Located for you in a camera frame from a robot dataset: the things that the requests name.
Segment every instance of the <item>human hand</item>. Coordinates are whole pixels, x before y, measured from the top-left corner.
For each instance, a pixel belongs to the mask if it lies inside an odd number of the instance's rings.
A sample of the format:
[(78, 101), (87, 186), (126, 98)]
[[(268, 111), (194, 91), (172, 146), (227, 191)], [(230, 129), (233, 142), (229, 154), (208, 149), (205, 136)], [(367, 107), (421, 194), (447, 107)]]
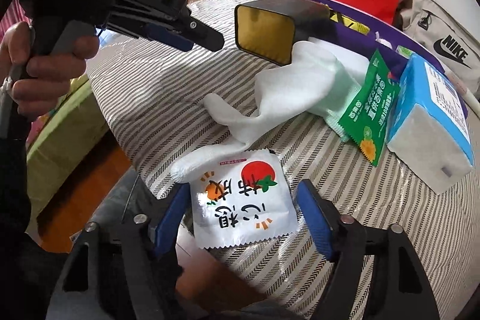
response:
[[(57, 106), (58, 98), (70, 90), (70, 79), (85, 72), (85, 59), (97, 54), (98, 37), (80, 37), (73, 53), (34, 56), (27, 64), (28, 75), (14, 83), (11, 97), (18, 104), (18, 113), (37, 117)], [(0, 44), (0, 83), (8, 76), (12, 64), (25, 64), (30, 57), (30, 27), (26, 22), (11, 26)]]

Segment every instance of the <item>brown floor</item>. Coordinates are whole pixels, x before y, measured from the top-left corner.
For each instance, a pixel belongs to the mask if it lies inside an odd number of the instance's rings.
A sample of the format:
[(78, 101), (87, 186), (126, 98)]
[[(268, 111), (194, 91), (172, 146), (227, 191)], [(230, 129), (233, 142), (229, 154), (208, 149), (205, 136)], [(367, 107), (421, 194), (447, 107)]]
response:
[[(109, 132), (87, 155), (38, 217), (42, 247), (68, 252), (70, 236), (82, 229), (102, 199), (129, 168), (130, 161)], [(184, 267), (177, 290), (206, 310), (233, 310), (265, 299), (215, 260), (197, 248), (184, 229), (177, 237), (178, 263)]]

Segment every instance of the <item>screw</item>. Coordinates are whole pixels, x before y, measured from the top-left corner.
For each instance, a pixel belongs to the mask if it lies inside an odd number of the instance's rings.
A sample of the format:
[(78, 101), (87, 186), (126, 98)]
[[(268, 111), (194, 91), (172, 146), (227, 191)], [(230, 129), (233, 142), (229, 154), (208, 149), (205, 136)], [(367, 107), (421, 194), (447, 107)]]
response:
[(398, 224), (392, 224), (390, 229), (395, 232), (396, 234), (401, 234), (403, 232), (403, 227), (399, 226)]
[(355, 219), (350, 216), (349, 214), (343, 214), (340, 216), (340, 221), (344, 224), (353, 224), (355, 222)]
[(138, 214), (133, 218), (135, 224), (143, 224), (147, 221), (148, 217), (146, 214)]
[(87, 232), (92, 232), (92, 231), (94, 231), (95, 229), (97, 229), (97, 226), (98, 226), (98, 224), (97, 224), (95, 221), (90, 221), (89, 223), (87, 223), (87, 224), (85, 225), (85, 230), (86, 230)]

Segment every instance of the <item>striped tablecloth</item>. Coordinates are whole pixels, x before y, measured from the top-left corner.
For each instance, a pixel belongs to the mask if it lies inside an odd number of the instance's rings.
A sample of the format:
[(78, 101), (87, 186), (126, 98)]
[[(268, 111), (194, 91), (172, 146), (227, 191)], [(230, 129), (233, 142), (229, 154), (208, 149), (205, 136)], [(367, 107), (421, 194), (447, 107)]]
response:
[[(249, 115), (255, 110), (254, 75), (275, 67), (236, 48), (233, 10), (248, 1), (191, 6), (196, 18), (224, 34), (219, 52), (195, 46), (183, 53), (122, 36), (88, 63), (93, 92), (113, 134), (159, 198), (172, 186), (169, 166), (176, 158), (228, 136), (201, 99), (215, 92)], [(372, 167), (353, 143), (341, 143), (321, 118), (308, 113), (277, 126), (253, 147), (278, 154), (292, 196), (299, 181), (309, 178), (341, 213), (373, 227), (404, 226), (447, 320), (480, 281), (480, 121), (471, 114), (468, 124), (476, 170), (441, 196), (388, 150)], [(297, 212), (297, 233), (212, 254), (258, 290), (309, 317), (332, 265), (316, 252), (298, 207)], [(351, 319), (362, 317), (372, 268), (373, 257), (365, 257)]]

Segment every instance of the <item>pink curtain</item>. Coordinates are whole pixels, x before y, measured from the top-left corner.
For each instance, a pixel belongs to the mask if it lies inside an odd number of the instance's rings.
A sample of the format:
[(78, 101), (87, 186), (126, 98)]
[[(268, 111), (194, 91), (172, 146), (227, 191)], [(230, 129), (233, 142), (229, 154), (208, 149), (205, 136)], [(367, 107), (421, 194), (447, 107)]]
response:
[(18, 0), (13, 0), (7, 12), (3, 16), (3, 19), (0, 21), (0, 42), (2, 41), (3, 35), (7, 31), (7, 29), (13, 24), (20, 21), (30, 22), (30, 20), (25, 17), (23, 9), (20, 6)]

